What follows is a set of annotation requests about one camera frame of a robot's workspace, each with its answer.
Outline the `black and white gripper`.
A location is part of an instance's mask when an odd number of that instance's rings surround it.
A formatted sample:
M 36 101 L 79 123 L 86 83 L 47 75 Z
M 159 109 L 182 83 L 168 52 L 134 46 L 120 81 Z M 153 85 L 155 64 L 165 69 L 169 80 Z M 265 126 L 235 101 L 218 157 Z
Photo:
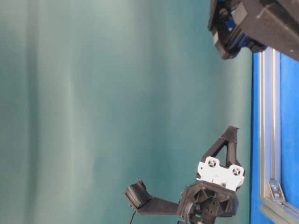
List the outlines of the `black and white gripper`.
M 217 217 L 236 214 L 236 190 L 243 184 L 244 169 L 236 157 L 238 127 L 229 126 L 202 156 L 197 181 L 185 187 L 177 213 L 185 224 L 214 224 Z M 227 147 L 225 166 L 216 155 Z

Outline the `black gripper teal tape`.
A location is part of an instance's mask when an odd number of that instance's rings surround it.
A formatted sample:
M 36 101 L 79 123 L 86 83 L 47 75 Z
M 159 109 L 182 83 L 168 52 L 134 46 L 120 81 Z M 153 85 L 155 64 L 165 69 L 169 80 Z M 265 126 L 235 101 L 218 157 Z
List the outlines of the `black gripper teal tape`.
M 225 60 L 243 47 L 253 53 L 271 47 L 299 59 L 297 0 L 212 0 L 208 29 Z

